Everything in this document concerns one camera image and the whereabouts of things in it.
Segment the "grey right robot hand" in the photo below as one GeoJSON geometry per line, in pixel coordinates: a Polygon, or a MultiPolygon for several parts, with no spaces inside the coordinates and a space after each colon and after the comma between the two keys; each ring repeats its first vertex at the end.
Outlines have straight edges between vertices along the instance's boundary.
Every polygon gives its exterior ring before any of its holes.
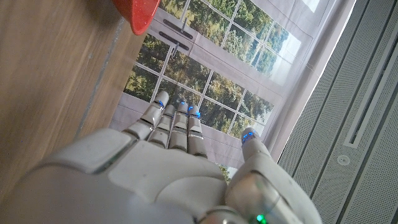
{"type": "Polygon", "coordinates": [[[320,223],[309,196],[257,132],[230,181],[210,162],[195,105],[160,92],[124,131],[100,129],[51,154],[1,204],[2,223],[320,223]]]}

